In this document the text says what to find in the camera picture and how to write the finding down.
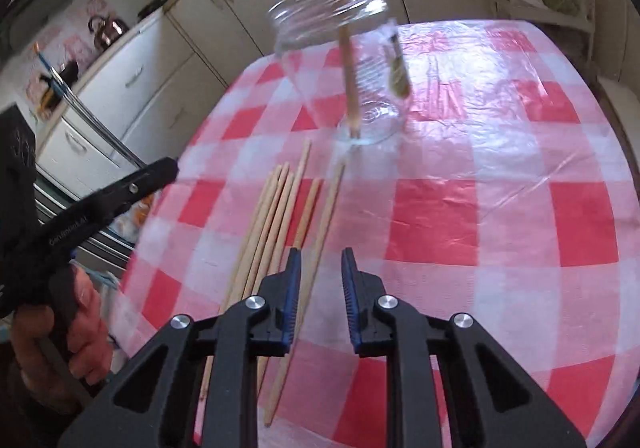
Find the person's left hand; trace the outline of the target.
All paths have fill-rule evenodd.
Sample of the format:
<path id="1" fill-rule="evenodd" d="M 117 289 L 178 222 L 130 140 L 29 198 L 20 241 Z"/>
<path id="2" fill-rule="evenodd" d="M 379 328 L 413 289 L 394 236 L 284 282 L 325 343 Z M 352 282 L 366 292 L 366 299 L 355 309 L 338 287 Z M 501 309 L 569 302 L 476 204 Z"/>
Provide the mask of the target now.
<path id="1" fill-rule="evenodd" d="M 26 390 L 40 404 L 64 411 L 89 405 L 113 360 L 99 292 L 78 266 L 68 268 L 67 279 L 74 284 L 71 320 L 49 305 L 27 305 L 14 313 L 11 330 Z"/>

